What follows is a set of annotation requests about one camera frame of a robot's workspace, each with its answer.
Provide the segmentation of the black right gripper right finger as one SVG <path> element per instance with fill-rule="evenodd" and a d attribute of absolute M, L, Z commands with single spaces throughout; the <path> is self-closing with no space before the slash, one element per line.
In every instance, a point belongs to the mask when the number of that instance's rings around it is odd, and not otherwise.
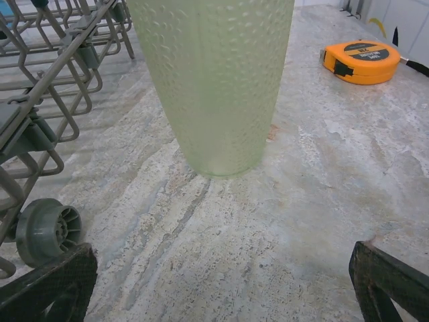
<path fill-rule="evenodd" d="M 429 322 L 429 276 L 367 241 L 355 243 L 349 275 L 365 322 L 403 322 L 396 304 Z"/>

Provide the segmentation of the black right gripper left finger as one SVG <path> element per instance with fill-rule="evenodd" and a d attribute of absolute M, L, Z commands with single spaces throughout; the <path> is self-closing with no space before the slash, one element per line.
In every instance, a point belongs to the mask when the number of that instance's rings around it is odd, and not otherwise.
<path fill-rule="evenodd" d="M 84 322 L 97 268 L 83 243 L 0 287 L 0 322 Z"/>

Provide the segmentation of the green textured plastic tumbler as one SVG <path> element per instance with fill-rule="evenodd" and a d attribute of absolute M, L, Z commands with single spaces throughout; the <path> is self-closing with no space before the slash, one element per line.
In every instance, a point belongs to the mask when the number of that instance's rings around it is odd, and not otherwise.
<path fill-rule="evenodd" d="M 262 159 L 294 0 L 127 0 L 156 92 L 189 165 L 230 177 Z"/>

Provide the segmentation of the yellow orange tape measure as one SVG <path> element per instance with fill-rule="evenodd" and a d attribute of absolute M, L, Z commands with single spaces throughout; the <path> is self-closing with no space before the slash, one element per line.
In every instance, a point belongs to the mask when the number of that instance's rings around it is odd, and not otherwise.
<path fill-rule="evenodd" d="M 337 78 L 356 85 L 377 85 L 391 80 L 399 64 L 429 78 L 429 68 L 409 60 L 387 44 L 359 40 L 326 46 L 320 61 Z"/>

